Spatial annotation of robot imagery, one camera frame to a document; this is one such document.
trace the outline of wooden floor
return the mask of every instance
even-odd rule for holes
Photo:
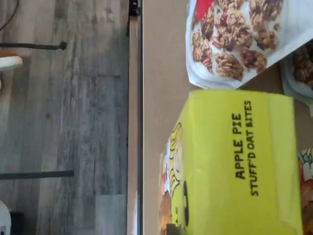
[[[0,1],[0,24],[15,4]],[[0,32],[3,42],[68,43],[65,51],[15,49],[24,65],[0,73],[0,172],[75,170],[0,181],[0,200],[25,213],[25,234],[126,233],[128,4],[22,0]]]

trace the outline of granola bag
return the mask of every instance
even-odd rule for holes
[[[284,93],[304,102],[313,117],[313,40],[281,61]]]
[[[190,0],[189,81],[236,89],[313,38],[312,0]]]
[[[160,156],[158,234],[302,235],[295,142],[290,97],[191,92]]]

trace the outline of cable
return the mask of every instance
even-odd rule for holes
[[[20,0],[16,0],[15,9],[10,18],[0,27],[0,31],[3,30],[15,17],[18,8],[20,6]],[[60,42],[59,45],[40,45],[31,43],[0,43],[0,47],[14,47],[14,48],[30,48],[30,49],[41,49],[41,50],[65,50],[67,48],[66,42]]]
[[[15,9],[12,13],[12,15],[10,16],[10,18],[0,27],[0,31],[3,30],[14,18],[14,16],[16,15],[16,12],[18,11],[20,5],[20,0],[16,0],[16,6]]]

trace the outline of black metal bar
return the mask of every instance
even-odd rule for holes
[[[138,0],[129,0],[129,8],[128,8],[128,22],[126,26],[126,36],[129,37],[129,27],[131,16],[140,16],[141,8],[138,6]]]
[[[67,48],[67,43],[60,42],[59,45],[40,45],[33,43],[0,43],[0,47],[30,48],[39,50],[65,50]]]
[[[31,172],[31,173],[3,173],[0,174],[0,180],[26,180],[42,178],[73,177],[74,170]]]

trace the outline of yellow box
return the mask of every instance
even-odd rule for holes
[[[161,154],[159,234],[301,235],[295,143],[287,96],[192,92]]]

